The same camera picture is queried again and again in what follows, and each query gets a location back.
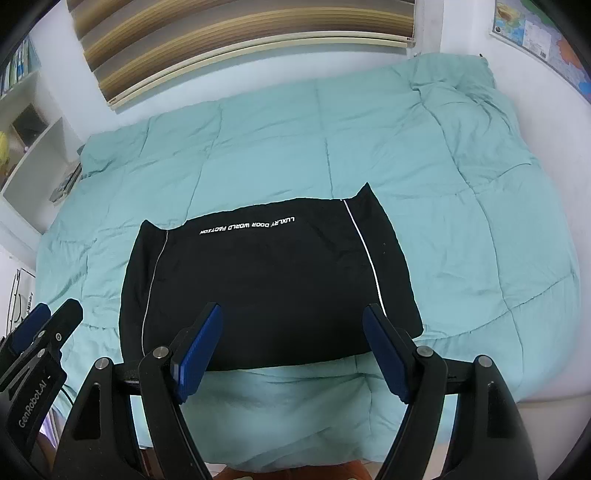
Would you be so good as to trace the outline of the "row of colourful books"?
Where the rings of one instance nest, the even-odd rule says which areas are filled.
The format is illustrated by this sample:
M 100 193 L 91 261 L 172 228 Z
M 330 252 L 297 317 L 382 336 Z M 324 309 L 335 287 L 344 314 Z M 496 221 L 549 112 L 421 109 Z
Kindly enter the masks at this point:
M 1 97 L 40 68 L 35 47 L 27 36 L 17 47 L 1 75 Z

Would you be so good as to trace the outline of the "golden globe ornament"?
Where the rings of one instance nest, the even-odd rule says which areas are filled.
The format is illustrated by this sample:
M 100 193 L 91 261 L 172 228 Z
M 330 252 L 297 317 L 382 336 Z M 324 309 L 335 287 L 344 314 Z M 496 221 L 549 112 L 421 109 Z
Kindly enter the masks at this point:
M 10 160 L 10 144 L 6 133 L 0 132 L 0 168 L 7 166 Z

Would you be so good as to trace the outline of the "colourful wall map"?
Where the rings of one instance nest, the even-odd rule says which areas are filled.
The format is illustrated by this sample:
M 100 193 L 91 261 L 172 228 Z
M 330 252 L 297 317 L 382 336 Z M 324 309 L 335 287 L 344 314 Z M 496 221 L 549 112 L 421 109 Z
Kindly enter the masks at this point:
M 590 74 L 559 27 L 533 1 L 496 1 L 492 34 L 541 60 L 590 102 Z

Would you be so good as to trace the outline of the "black jacket with white piping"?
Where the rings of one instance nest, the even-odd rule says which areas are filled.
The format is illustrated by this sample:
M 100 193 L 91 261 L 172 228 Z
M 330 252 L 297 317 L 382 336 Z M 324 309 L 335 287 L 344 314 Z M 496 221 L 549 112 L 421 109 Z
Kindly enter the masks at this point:
M 410 336 L 423 332 L 406 258 L 370 186 L 348 199 L 253 205 L 169 230 L 142 223 L 121 292 L 123 358 L 171 343 L 212 302 L 223 317 L 212 371 L 366 354 L 370 304 Z

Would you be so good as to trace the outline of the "black box on shelf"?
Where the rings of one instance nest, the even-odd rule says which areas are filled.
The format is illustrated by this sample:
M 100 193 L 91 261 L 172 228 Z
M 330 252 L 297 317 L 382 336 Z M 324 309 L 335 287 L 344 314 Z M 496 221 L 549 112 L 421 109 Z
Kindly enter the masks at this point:
M 46 130 L 47 123 L 36 108 L 29 104 L 12 122 L 12 128 L 21 144 L 25 148 L 29 148 Z

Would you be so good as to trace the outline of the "light green quilt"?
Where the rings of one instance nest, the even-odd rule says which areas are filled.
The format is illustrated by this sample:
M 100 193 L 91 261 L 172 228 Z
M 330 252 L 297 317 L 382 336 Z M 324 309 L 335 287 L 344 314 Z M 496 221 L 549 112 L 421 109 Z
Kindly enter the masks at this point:
M 56 405 L 94 361 L 136 363 L 214 302 L 183 405 L 205 461 L 247 471 L 386 457 L 405 386 L 374 305 L 516 400 L 566 363 L 579 268 L 557 193 L 485 59 L 429 54 L 171 111 L 90 137 L 42 237 L 37 294 L 79 301 Z

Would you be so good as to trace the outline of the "wooden slatted headboard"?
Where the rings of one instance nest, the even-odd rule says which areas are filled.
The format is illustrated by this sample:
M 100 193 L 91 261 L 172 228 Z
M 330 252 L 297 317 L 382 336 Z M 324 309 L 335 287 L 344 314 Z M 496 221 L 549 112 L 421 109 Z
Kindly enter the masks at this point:
M 412 1 L 70 1 L 67 8 L 113 109 L 179 75 L 259 51 L 415 43 Z

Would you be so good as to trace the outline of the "white bookshelf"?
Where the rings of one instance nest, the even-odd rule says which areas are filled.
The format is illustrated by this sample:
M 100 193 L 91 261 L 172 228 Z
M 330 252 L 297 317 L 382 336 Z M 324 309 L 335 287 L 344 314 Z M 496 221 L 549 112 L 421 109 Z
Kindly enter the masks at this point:
M 81 147 L 26 37 L 1 68 L 1 245 L 30 268 L 79 178 Z

